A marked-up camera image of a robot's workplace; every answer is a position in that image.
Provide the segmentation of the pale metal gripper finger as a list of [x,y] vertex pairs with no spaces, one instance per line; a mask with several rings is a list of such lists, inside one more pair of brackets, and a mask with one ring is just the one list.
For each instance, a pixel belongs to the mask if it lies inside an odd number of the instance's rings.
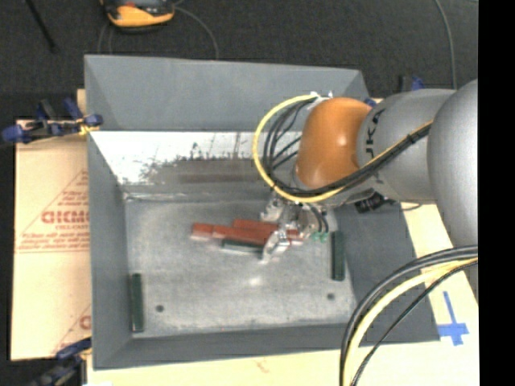
[[266,242],[268,249],[288,249],[290,247],[290,240],[284,231],[272,232],[268,241]]
[[283,254],[286,251],[286,246],[274,246],[274,247],[264,247],[262,253],[260,255],[260,262],[269,262],[273,258]]

